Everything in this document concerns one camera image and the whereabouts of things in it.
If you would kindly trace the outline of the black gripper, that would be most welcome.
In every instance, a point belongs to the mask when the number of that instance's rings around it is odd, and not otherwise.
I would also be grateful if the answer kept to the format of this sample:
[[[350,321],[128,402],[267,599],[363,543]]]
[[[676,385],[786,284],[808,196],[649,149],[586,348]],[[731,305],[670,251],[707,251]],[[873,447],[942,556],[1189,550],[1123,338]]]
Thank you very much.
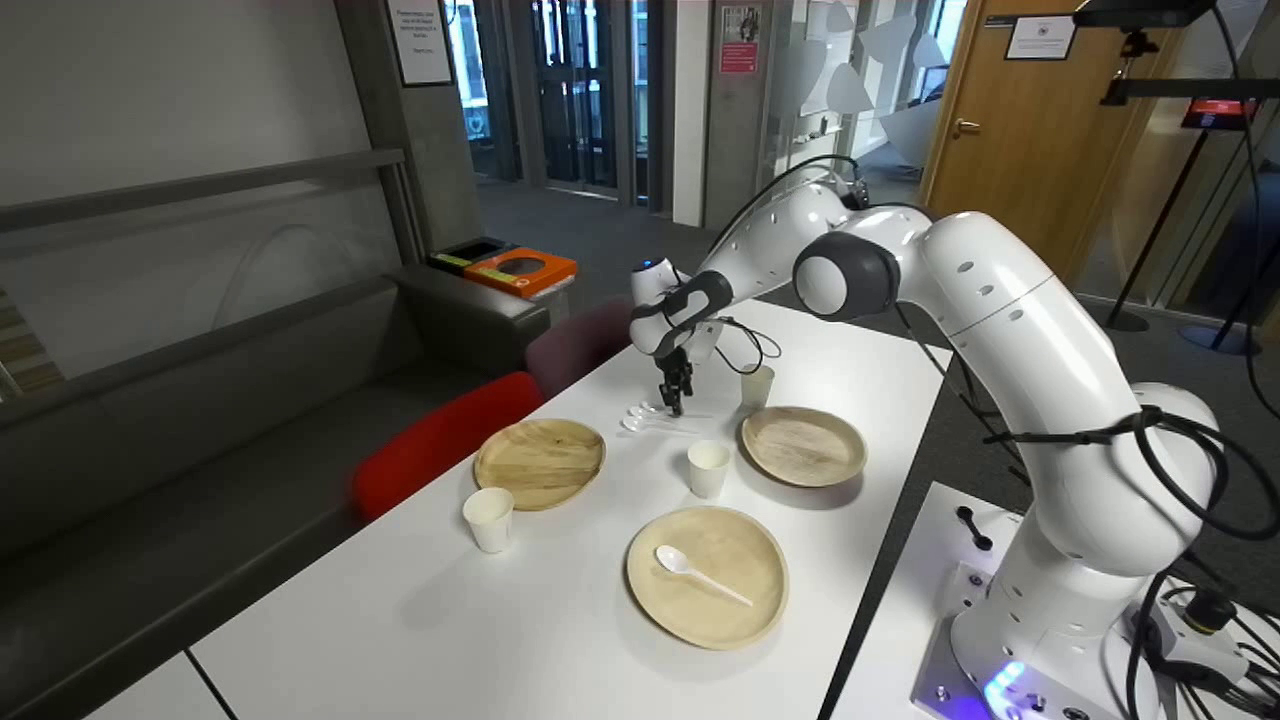
[[[692,372],[688,343],[692,343],[692,330],[688,324],[668,324],[661,334],[657,348],[650,348],[650,361],[663,372],[661,385],[657,385],[657,398],[661,398],[663,409],[670,403],[676,417],[682,417],[688,385],[676,381],[676,398],[670,398],[668,377]]]

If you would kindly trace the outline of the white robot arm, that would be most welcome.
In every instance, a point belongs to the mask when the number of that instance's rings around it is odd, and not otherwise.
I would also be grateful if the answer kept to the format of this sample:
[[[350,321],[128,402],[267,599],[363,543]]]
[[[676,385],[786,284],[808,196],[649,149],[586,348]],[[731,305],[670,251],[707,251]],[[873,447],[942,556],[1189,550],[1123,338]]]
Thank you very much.
[[[853,209],[820,182],[767,192],[692,271],[630,271],[630,343],[661,364],[663,409],[692,393],[688,342],[777,289],[820,321],[913,305],[960,354],[1019,444],[1033,507],[985,599],[946,619],[954,666],[994,700],[1114,712],[1123,615],[1198,537],[1225,485],[1211,409],[1136,385],[1000,220]]]

